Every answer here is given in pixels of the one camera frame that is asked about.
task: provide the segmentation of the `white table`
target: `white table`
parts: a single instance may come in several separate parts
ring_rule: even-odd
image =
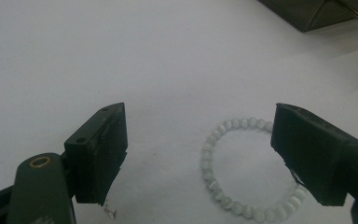
[[[204,187],[206,136],[224,119],[273,120],[281,102],[358,138],[358,21],[302,34],[257,1],[0,1],[0,189],[118,102],[129,154],[107,197],[116,220],[75,203],[77,223],[254,223]],[[221,148],[216,176],[235,199],[274,200],[291,179],[267,134]],[[284,223],[349,224],[352,202],[308,197]]]

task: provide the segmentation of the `bracelet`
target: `bracelet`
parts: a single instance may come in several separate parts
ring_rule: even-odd
[[[253,218],[255,221],[262,223],[264,221],[275,222],[284,221],[289,218],[303,203],[307,190],[297,185],[295,190],[277,206],[268,209],[254,208],[251,205],[244,205],[240,202],[233,201],[225,195],[224,191],[219,187],[219,183],[214,178],[212,169],[213,148],[216,142],[229,131],[239,129],[259,129],[268,133],[272,132],[272,122],[265,122],[263,119],[229,119],[218,125],[216,129],[208,136],[205,145],[202,148],[201,170],[202,177],[205,180],[207,188],[212,193],[215,200],[220,202],[221,206],[226,210],[231,210],[235,215],[242,215],[246,218]]]

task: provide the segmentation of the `beaded bracelet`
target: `beaded bracelet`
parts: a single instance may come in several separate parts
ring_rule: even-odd
[[[230,119],[217,126],[208,136],[205,145],[202,148],[201,170],[202,177],[205,180],[207,188],[211,191],[215,200],[220,202],[221,206],[226,210],[231,210],[235,215],[242,215],[246,218],[253,218],[255,221],[262,223],[264,221],[275,222],[284,221],[289,218],[303,203],[307,190],[297,185],[295,190],[290,194],[287,200],[275,207],[266,210],[262,208],[254,208],[251,205],[243,205],[225,195],[224,191],[219,187],[219,183],[214,178],[212,169],[213,148],[216,142],[227,132],[239,129],[258,128],[268,133],[272,132],[272,122],[265,122],[263,119]]]

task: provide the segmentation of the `white surface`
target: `white surface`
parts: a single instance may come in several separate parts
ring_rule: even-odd
[[[108,195],[117,218],[75,203],[78,223],[248,223],[213,204],[202,142],[219,120],[273,120],[278,102],[358,137],[358,22],[301,34],[249,0],[0,1],[0,189],[118,102],[130,145]],[[232,197],[262,203],[284,189],[267,135],[222,144],[215,171]],[[285,223],[349,224],[351,203],[309,197]]]

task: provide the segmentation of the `white beaded bracelet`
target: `white beaded bracelet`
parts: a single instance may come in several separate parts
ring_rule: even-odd
[[[303,203],[307,190],[297,185],[293,192],[283,203],[270,207],[266,210],[262,208],[254,208],[251,205],[243,205],[240,202],[234,202],[219,187],[219,183],[214,178],[212,169],[213,148],[216,142],[227,132],[238,129],[258,128],[268,133],[272,132],[272,122],[265,122],[263,119],[230,119],[220,124],[208,136],[205,145],[202,148],[201,170],[202,177],[206,181],[207,188],[211,191],[215,200],[220,202],[221,206],[226,210],[231,210],[235,215],[242,215],[246,218],[253,218],[255,221],[262,223],[264,221],[275,222],[284,221],[289,218]]]

